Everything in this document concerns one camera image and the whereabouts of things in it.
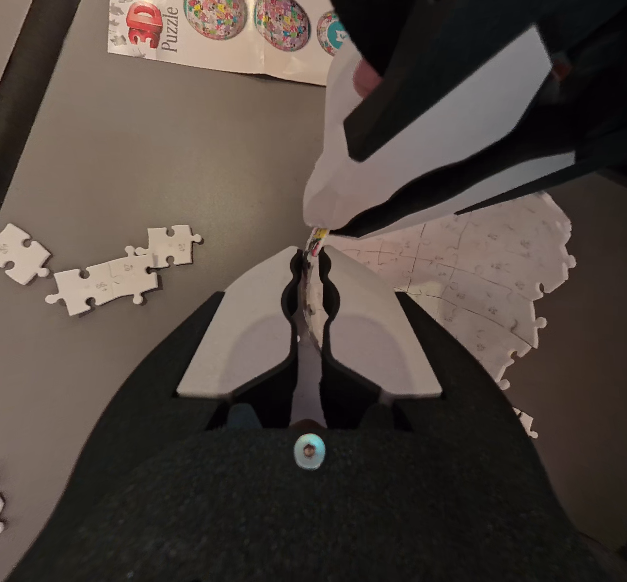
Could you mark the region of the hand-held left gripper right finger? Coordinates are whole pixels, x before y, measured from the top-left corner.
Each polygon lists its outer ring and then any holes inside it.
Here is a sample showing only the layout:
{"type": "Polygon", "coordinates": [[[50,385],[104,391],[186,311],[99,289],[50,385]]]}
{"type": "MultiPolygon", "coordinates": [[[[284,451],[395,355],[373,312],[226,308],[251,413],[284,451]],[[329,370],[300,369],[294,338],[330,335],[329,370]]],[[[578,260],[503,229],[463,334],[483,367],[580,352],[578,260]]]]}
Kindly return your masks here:
{"type": "Polygon", "coordinates": [[[331,245],[319,253],[320,401],[328,428],[357,428],[370,406],[443,393],[396,292],[331,245]]]}

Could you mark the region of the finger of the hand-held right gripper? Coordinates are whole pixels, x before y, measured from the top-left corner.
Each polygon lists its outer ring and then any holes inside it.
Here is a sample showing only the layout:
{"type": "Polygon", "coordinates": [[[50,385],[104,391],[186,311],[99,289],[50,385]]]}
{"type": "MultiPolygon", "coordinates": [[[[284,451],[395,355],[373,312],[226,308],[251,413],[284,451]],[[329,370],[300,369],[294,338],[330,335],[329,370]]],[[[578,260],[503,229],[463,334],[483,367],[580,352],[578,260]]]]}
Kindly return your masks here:
{"type": "Polygon", "coordinates": [[[412,180],[337,234],[361,238],[431,209],[443,208],[445,215],[466,210],[571,166],[574,151],[570,139],[507,140],[412,180]]]}
{"type": "Polygon", "coordinates": [[[343,122],[364,102],[354,88],[361,59],[346,38],[330,63],[323,151],[303,195],[303,220],[310,227],[340,228],[422,174],[462,161],[503,139],[552,66],[537,27],[530,27],[359,163],[348,154],[343,122]]]}

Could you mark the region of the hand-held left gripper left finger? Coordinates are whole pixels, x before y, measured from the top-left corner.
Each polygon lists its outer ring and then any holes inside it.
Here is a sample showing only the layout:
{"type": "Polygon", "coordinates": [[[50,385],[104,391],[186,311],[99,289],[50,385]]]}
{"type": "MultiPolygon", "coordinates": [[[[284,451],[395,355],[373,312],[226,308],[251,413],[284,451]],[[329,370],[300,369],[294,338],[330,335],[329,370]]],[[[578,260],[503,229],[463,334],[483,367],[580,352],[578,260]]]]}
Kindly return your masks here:
{"type": "Polygon", "coordinates": [[[264,428],[286,428],[298,378],[299,283],[300,249],[287,247],[228,286],[178,396],[247,403],[264,428]]]}

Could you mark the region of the partly built puzzle ball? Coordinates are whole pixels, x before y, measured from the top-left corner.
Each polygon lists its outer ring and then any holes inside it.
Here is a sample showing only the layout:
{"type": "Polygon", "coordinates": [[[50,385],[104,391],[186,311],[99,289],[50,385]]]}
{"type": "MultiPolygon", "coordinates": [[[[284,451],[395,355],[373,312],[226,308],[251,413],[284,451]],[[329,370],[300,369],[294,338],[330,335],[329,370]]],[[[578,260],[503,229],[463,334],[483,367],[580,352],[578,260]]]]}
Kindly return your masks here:
{"type": "Polygon", "coordinates": [[[576,265],[571,222],[546,192],[333,246],[404,292],[481,363],[501,390],[513,356],[537,348],[534,302],[576,265]]]}

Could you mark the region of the joined white puzzle pieces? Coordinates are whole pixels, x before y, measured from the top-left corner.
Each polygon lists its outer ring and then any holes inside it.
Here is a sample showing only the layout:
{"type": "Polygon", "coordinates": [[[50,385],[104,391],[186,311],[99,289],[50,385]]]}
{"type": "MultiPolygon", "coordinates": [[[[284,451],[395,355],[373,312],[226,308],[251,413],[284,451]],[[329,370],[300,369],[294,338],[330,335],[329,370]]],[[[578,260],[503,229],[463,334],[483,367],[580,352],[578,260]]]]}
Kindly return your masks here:
{"type": "Polygon", "coordinates": [[[63,302],[69,316],[89,312],[90,301],[101,306],[131,297],[133,304],[144,304],[145,293],[159,287],[158,275],[151,272],[157,267],[157,258],[153,254],[138,256],[131,246],[125,252],[125,257],[87,267],[86,277],[79,269],[55,273],[58,292],[46,296],[46,303],[63,302]]]}

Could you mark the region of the puzzle instruction sheet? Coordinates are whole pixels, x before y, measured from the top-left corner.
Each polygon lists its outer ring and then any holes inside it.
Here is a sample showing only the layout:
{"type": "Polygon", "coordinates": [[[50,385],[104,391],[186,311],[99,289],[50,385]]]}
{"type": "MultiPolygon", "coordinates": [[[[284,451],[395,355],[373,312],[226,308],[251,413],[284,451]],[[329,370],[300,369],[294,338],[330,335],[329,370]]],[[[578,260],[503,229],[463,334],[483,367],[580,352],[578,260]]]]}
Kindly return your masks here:
{"type": "Polygon", "coordinates": [[[108,52],[324,86],[347,32],[329,0],[110,0],[108,52]]]}

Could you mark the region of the person's right hand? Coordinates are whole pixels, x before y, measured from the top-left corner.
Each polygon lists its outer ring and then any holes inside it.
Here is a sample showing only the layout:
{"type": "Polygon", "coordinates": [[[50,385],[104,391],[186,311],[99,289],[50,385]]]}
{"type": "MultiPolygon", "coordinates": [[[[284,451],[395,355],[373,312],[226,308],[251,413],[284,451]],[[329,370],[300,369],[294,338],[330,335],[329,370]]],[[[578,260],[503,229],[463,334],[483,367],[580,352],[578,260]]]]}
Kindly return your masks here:
{"type": "Polygon", "coordinates": [[[370,65],[366,58],[362,57],[353,73],[352,84],[357,95],[366,99],[381,83],[382,77],[377,70],[370,65]]]}

